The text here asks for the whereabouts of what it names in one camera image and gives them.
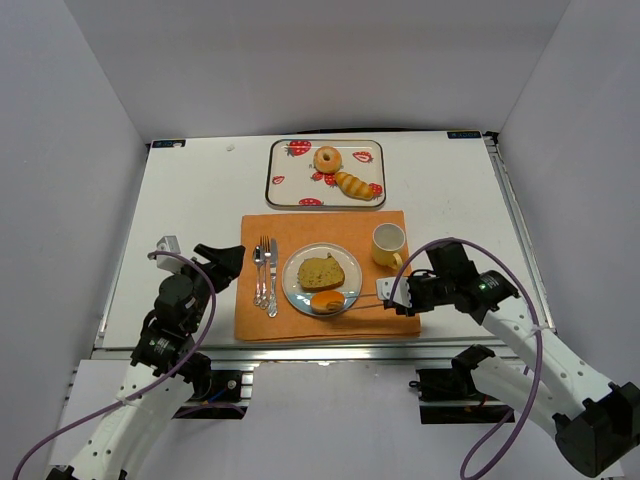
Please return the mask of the metal serving tongs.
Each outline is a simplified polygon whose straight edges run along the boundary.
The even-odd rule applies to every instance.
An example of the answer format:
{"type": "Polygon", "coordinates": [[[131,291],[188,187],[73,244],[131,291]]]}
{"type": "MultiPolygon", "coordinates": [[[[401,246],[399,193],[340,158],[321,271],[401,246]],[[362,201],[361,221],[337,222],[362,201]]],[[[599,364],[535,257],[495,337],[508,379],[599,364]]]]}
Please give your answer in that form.
{"type": "Polygon", "coordinates": [[[344,304],[344,308],[341,311],[333,314],[329,314],[329,315],[318,315],[318,314],[316,315],[329,317],[329,316],[340,315],[344,312],[351,311],[351,310],[363,310],[363,309],[376,308],[376,307],[382,306],[382,301],[378,300],[377,297],[373,294],[359,295],[359,296],[356,296],[356,295],[344,295],[344,296],[345,296],[345,304],[344,304]]]}

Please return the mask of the sliced loaf bread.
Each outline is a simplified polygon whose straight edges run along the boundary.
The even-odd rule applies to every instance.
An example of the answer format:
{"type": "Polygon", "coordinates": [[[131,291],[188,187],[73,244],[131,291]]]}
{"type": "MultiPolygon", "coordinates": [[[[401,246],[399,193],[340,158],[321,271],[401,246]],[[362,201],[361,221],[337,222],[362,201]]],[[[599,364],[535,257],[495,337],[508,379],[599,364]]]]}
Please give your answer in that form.
{"type": "Polygon", "coordinates": [[[346,275],[339,262],[330,254],[305,259],[297,272],[298,283],[304,291],[331,290],[343,285],[346,275]]]}

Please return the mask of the round sesame bun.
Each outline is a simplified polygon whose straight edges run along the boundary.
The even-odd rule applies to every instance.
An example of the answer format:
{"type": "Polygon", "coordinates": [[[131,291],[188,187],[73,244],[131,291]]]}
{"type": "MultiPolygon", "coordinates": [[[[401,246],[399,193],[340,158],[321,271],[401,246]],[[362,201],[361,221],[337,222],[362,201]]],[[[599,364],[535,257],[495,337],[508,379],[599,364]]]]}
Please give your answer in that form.
{"type": "Polygon", "coordinates": [[[310,308],[314,314],[329,315],[344,308],[345,296],[334,290],[316,293],[310,300],[310,308]]]}

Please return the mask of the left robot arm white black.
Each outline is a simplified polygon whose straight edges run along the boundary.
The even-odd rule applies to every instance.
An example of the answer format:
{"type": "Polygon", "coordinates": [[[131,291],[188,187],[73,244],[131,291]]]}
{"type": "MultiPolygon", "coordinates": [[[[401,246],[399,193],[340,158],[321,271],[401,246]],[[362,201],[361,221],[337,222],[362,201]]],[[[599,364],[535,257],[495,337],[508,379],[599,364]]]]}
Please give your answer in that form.
{"type": "Polygon", "coordinates": [[[51,479],[134,479],[152,446],[179,408],[212,389],[210,359],[200,353],[198,329],[212,324],[216,296],[242,271],[245,248],[199,244],[187,259],[161,248],[149,257],[167,271],[115,400],[72,460],[51,479]]]}

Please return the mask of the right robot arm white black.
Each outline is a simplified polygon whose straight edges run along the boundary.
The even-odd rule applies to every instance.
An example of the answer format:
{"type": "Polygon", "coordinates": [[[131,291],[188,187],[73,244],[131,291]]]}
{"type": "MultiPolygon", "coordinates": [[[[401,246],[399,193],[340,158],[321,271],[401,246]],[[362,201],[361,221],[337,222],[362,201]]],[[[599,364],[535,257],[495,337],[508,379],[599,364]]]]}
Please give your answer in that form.
{"type": "Polygon", "coordinates": [[[470,244],[448,237],[421,246],[430,268],[423,275],[406,275],[409,265],[403,263],[384,304],[405,316],[452,305],[525,364],[519,373],[482,345],[452,361],[467,385],[520,414],[507,440],[473,478],[483,478],[498,464],[527,421],[553,438],[575,470],[598,477],[639,445],[638,387],[617,385],[543,327],[531,296],[502,260],[497,270],[479,273],[465,252],[470,244]]]}

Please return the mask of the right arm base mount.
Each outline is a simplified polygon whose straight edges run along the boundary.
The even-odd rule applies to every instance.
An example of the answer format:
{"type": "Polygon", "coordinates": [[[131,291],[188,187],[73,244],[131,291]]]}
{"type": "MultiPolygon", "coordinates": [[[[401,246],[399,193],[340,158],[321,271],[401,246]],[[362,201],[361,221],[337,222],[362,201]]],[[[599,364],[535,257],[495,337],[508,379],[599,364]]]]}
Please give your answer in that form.
{"type": "Polygon", "coordinates": [[[497,424],[514,422],[513,411],[494,397],[480,392],[471,372],[481,360],[493,358],[489,348],[476,344],[451,360],[448,368],[424,368],[409,389],[418,394],[423,425],[497,424]]]}

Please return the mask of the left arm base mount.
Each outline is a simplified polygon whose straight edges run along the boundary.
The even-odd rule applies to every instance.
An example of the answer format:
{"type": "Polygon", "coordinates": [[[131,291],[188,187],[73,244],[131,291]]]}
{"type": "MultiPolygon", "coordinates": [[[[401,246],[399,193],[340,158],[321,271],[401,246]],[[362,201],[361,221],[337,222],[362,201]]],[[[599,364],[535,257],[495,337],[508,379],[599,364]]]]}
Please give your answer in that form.
{"type": "Polygon", "coordinates": [[[180,407],[174,415],[181,420],[241,420],[252,395],[253,372],[250,370],[214,370],[210,389],[180,407]]]}

